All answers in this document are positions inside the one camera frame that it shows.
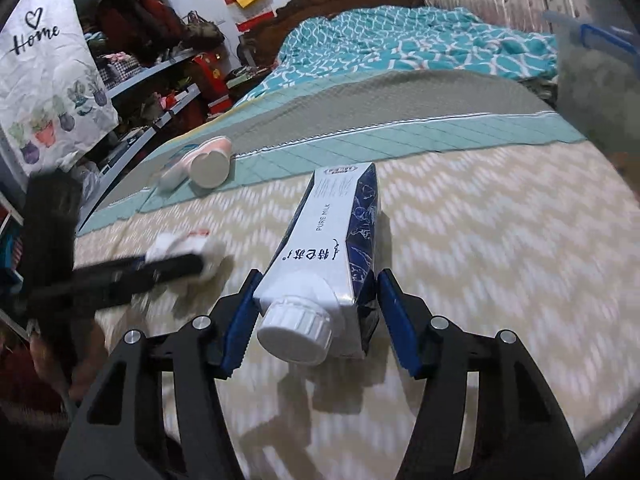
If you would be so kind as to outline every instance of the human hand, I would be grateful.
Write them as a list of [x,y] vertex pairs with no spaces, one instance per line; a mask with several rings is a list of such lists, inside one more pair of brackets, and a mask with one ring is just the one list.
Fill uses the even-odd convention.
[[38,377],[51,386],[61,397],[69,396],[73,401],[82,400],[108,357],[104,347],[104,332],[95,321],[87,338],[82,360],[71,374],[71,385],[66,382],[62,367],[55,357],[54,349],[50,348],[36,333],[31,335],[29,348]]

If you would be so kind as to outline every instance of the teal patterned blanket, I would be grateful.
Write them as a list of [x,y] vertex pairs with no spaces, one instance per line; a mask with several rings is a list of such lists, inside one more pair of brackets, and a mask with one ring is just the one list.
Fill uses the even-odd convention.
[[242,101],[319,77],[364,70],[475,70],[520,79],[556,75],[553,34],[483,23],[462,7],[382,6],[311,18],[292,31],[280,65]]

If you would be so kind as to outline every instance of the blue gripper pad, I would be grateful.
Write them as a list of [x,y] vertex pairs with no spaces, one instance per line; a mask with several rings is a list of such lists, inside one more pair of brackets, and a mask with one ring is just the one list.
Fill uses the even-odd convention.
[[421,356],[420,336],[432,317],[429,308],[421,298],[402,292],[389,269],[378,275],[378,303],[400,365],[414,379],[424,378],[428,363]]
[[[240,291],[231,297],[239,302],[239,305],[223,334],[224,352],[220,363],[220,369],[228,377],[231,377],[233,371],[240,367],[246,348],[249,346],[249,339],[259,313],[258,306],[254,303],[254,291],[261,280],[262,274],[252,270]],[[216,305],[211,313],[213,319],[216,317],[217,308]]]

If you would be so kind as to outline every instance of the metal pivot bolt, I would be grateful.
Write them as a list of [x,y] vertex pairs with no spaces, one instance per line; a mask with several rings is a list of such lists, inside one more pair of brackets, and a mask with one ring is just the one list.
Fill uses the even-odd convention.
[[209,316],[198,316],[196,319],[191,321],[191,324],[196,330],[204,330],[211,324],[211,320]]
[[444,330],[449,327],[449,321],[446,317],[434,316],[431,318],[431,326],[436,330]]
[[140,333],[139,330],[129,330],[124,335],[124,342],[130,345],[133,345],[133,343],[137,343],[138,341],[140,341],[141,336],[142,334]]
[[518,340],[516,335],[511,330],[503,330],[502,332],[500,332],[500,339],[502,339],[502,341],[507,344],[513,344]]

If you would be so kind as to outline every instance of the carved headboard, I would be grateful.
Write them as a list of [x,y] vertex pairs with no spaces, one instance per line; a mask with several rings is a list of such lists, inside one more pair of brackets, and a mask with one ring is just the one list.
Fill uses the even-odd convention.
[[424,0],[291,0],[277,10],[277,16],[261,22],[247,32],[243,40],[253,51],[258,66],[269,66],[280,51],[287,34],[301,22],[318,16],[333,18],[351,9],[367,9],[382,5],[423,7]]

